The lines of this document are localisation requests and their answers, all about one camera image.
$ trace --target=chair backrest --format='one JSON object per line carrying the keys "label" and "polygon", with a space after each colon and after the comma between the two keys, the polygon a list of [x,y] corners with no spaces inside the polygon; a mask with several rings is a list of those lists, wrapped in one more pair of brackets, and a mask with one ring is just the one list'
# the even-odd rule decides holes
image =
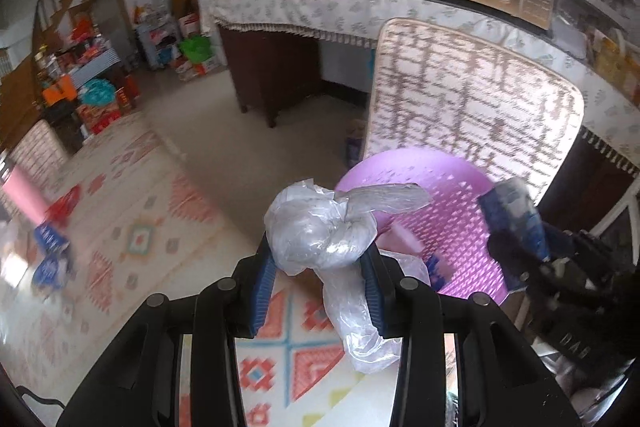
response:
{"label": "chair backrest", "polygon": [[378,39],[364,156],[429,146],[492,181],[523,178],[538,202],[580,129],[571,82],[482,39],[391,19]]}
{"label": "chair backrest", "polygon": [[[41,188],[47,178],[55,174],[69,159],[55,131],[44,120],[37,121],[31,127],[9,156]],[[10,216],[20,214],[20,210],[1,189],[0,202]]]}

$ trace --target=crumpled clear plastic bag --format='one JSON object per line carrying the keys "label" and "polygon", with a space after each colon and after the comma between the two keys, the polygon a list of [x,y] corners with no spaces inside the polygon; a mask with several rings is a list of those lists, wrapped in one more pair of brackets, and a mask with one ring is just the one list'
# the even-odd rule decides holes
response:
{"label": "crumpled clear plastic bag", "polygon": [[[364,280],[356,264],[378,233],[373,211],[412,212],[430,201],[417,184],[334,192],[305,180],[278,194],[264,216],[276,265],[288,275],[311,268],[324,283],[325,311],[358,371],[384,369],[400,358],[401,349],[399,339],[382,339],[371,324]],[[406,275],[429,283],[426,266],[419,258],[385,254],[398,259]]]}

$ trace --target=black cable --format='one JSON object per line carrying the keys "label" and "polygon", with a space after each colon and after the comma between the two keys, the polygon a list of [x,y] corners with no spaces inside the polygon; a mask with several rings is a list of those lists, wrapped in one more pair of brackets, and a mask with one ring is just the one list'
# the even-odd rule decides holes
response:
{"label": "black cable", "polygon": [[60,400],[56,400],[55,398],[41,398],[37,394],[35,394],[31,389],[24,387],[23,385],[19,385],[15,388],[20,397],[23,397],[25,394],[31,396],[36,402],[41,403],[43,405],[57,405],[58,407],[65,408],[65,405],[60,402]]}

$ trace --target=floral tablecloth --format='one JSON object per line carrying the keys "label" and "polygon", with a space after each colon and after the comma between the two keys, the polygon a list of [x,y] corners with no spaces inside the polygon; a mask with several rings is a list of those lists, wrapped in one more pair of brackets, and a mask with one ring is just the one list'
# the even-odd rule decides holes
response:
{"label": "floral tablecloth", "polygon": [[389,19],[405,17],[453,28],[531,58],[571,81],[585,103],[583,126],[606,143],[620,168],[640,168],[640,109],[590,67],[507,22],[431,0],[203,0],[204,27],[279,31],[375,47]]}
{"label": "floral tablecloth", "polygon": [[[199,293],[257,246],[201,197],[139,114],[95,137],[46,192],[57,198],[75,185],[81,197],[63,230],[75,272],[63,292],[36,297],[31,270],[16,290],[0,282],[0,362],[14,385],[63,403],[149,294]],[[188,357],[189,337],[185,346]],[[238,341],[237,352],[250,426],[310,426],[363,377],[318,286],[282,275],[258,337]],[[190,425],[188,381],[183,363],[180,427]]]}

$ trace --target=white tablecloth with red pattern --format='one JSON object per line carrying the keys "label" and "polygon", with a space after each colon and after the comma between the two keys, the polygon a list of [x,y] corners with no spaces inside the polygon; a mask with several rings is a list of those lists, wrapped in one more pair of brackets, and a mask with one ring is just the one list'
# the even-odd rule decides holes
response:
{"label": "white tablecloth with red pattern", "polygon": [[[44,302],[34,296],[31,271],[15,291],[0,282],[0,362],[14,385],[63,403],[148,295],[199,293],[257,246],[201,197],[140,114],[95,137],[47,181],[45,192],[53,201],[78,184],[81,198],[63,231],[75,274],[62,294]],[[364,379],[344,356],[313,286],[279,275],[258,337],[238,341],[250,426],[313,425]],[[63,301],[72,303],[70,315]],[[190,341],[185,338],[183,350],[180,427],[190,424]],[[386,374],[392,399],[395,370]],[[387,424],[389,404],[370,408],[383,407]]]}

